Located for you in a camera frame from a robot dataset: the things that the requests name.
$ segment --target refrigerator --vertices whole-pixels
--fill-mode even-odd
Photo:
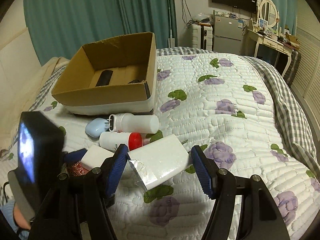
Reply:
[[[243,21],[214,16],[213,51],[240,55]]]

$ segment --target light blue plug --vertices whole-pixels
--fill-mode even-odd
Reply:
[[[109,121],[103,118],[96,118],[89,122],[85,127],[85,132],[91,137],[98,138],[100,134],[107,131],[109,128]]]

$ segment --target metal screw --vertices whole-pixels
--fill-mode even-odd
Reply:
[[[226,169],[222,168],[222,169],[219,169],[219,173],[221,175],[226,175],[228,173],[228,171]]]
[[[67,178],[67,174],[65,174],[65,173],[60,173],[58,176],[58,179],[60,179],[60,180],[65,180],[66,178]]]
[[[99,167],[95,167],[92,169],[92,173],[99,174],[101,172],[101,169]]]
[[[256,181],[256,182],[258,182],[258,181],[260,181],[260,176],[258,176],[258,175],[253,175],[252,176],[252,179],[254,180],[254,181]]]

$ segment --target blue sleeve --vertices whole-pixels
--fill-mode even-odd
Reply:
[[[10,199],[5,205],[0,207],[1,212],[3,213],[5,219],[13,229],[13,231],[17,232],[18,227],[13,219],[13,208],[14,208],[14,199]],[[22,231],[19,235],[20,239],[27,240],[29,236],[28,231]]]

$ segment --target drawer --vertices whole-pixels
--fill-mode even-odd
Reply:
[[[281,44],[278,44],[277,50],[287,55],[290,54],[290,49],[287,49],[284,45],[281,45]]]
[[[274,42],[274,41],[271,41],[269,39],[263,39],[263,44],[264,45],[267,45],[269,47],[272,47],[274,49],[277,49],[277,46],[278,46],[278,43]]]

